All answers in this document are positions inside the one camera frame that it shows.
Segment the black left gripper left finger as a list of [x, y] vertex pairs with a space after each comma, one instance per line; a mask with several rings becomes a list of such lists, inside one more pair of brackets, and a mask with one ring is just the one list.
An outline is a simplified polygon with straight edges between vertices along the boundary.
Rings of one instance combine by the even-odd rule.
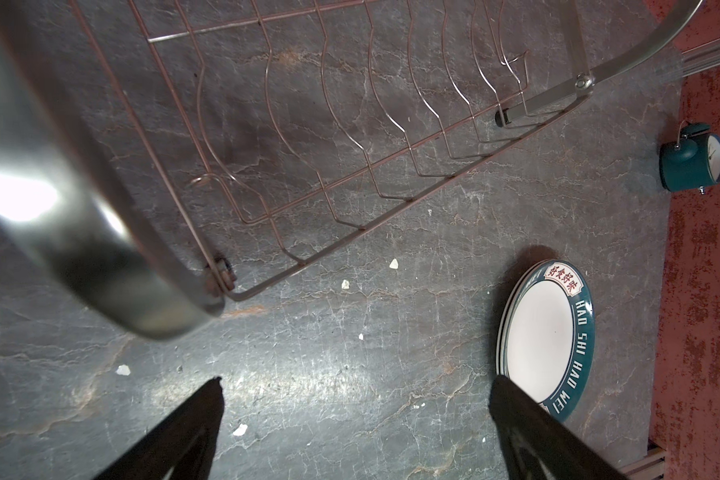
[[200, 387], [99, 479], [207, 479], [225, 410], [221, 379]]

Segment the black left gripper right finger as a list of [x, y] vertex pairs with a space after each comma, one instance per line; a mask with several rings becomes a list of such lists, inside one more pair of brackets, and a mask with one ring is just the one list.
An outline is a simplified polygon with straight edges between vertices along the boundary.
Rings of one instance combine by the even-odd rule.
[[489, 411], [510, 479], [625, 477], [504, 375], [492, 383]]

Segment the green rimmed white plate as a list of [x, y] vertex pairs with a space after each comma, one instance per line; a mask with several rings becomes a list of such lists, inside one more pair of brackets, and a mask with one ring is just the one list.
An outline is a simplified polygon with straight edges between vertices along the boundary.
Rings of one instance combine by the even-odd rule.
[[508, 319], [508, 317], [509, 317], [509, 315], [510, 315], [511, 308], [512, 308], [512, 305], [513, 305], [513, 303], [514, 303], [514, 298], [515, 298], [515, 296], [516, 296], [517, 288], [518, 288], [517, 285], [515, 285], [515, 286], [513, 287], [513, 290], [512, 290], [512, 292], [510, 293], [510, 295], [509, 295], [509, 297], [508, 297], [508, 299], [507, 299], [507, 302], [506, 302], [506, 304], [505, 304], [505, 307], [504, 307], [504, 310], [503, 310], [503, 313], [502, 313], [502, 316], [501, 316], [501, 319], [500, 319], [499, 331], [498, 331], [497, 342], [496, 342], [496, 352], [495, 352], [495, 353], [496, 353], [496, 355], [495, 355], [495, 364], [496, 364], [496, 373], [497, 373], [497, 375], [503, 375], [503, 373], [502, 373], [502, 372], [503, 372], [503, 367], [502, 367], [502, 362], [503, 362], [503, 360], [502, 360], [502, 358], [503, 358], [502, 355], [503, 355], [503, 353], [502, 353], [502, 352], [503, 352], [504, 335], [505, 335], [506, 324], [507, 324], [507, 322], [508, 322], [507, 319]]

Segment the stainless steel dish rack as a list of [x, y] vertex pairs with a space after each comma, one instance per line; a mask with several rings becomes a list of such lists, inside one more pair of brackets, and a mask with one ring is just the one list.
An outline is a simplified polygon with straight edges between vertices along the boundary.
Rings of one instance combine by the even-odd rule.
[[308, 258], [247, 289], [191, 234], [206, 261], [187, 269], [131, 199], [109, 162], [71, 115], [53, 105], [50, 85], [21, 62], [0, 23], [0, 228], [41, 270], [121, 327], [172, 339], [300, 274], [473, 171], [466, 165], [398, 203]]

